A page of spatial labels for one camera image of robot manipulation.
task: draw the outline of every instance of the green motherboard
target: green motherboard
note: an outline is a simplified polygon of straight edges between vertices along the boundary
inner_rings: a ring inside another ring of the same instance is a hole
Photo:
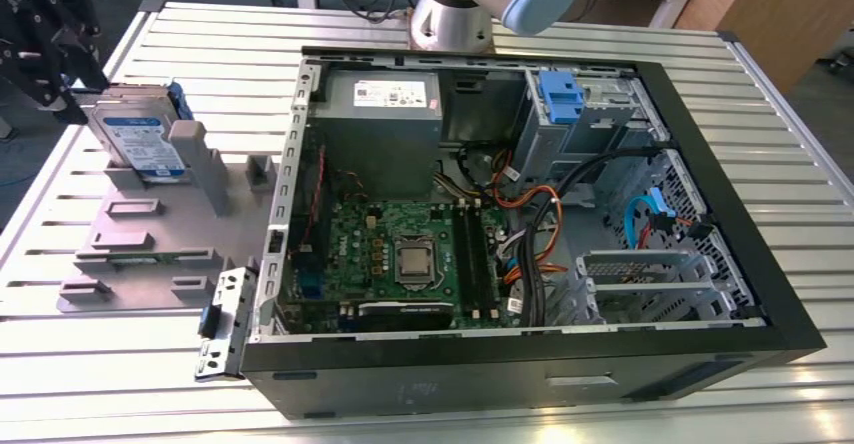
[[[428,202],[345,202],[333,209],[323,273],[295,275],[303,296],[285,308],[297,332],[346,332],[348,314],[373,301],[454,306],[450,328],[512,325],[501,311],[497,208]]]

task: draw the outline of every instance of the motherboard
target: motherboard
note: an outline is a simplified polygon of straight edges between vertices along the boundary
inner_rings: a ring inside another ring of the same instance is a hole
[[[343,202],[323,271],[295,269],[291,332],[496,328],[505,211],[478,204]]]

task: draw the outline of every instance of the cpu socket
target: cpu socket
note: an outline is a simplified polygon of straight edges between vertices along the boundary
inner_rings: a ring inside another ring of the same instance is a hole
[[[421,291],[436,282],[434,241],[430,236],[396,240],[396,282]]]

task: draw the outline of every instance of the floor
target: floor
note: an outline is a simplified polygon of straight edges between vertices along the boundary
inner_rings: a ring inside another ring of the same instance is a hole
[[[142,0],[94,0],[102,20],[103,35],[99,38],[102,58],[115,48],[125,29],[137,13]],[[173,0],[217,4],[267,6],[271,0]],[[341,0],[319,0],[321,6],[343,9]],[[275,0],[278,4],[295,6],[295,0]],[[385,8],[389,0],[378,0]],[[57,144],[63,127],[49,113],[10,104],[10,88],[0,82],[0,116],[17,127],[18,135],[10,141],[0,140],[0,230],[9,222],[29,188],[33,178]],[[792,105],[819,136],[831,155],[851,178],[854,177],[854,133],[849,125],[854,116],[854,80],[832,76],[824,65],[817,64],[795,91]]]

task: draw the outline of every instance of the sticker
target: sticker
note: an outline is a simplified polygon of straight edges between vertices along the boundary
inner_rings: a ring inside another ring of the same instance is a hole
[[[185,174],[185,163],[163,138],[166,129],[159,119],[106,117],[105,124],[114,143],[141,174],[167,179]]]
[[[418,81],[360,81],[354,86],[357,107],[428,107],[428,91]]]
[[[505,175],[513,182],[517,182],[520,180],[520,177],[522,176],[522,174],[520,174],[520,171],[517,171],[510,166],[508,166],[508,169],[505,169]]]
[[[522,299],[516,297],[508,299],[508,312],[522,314]]]

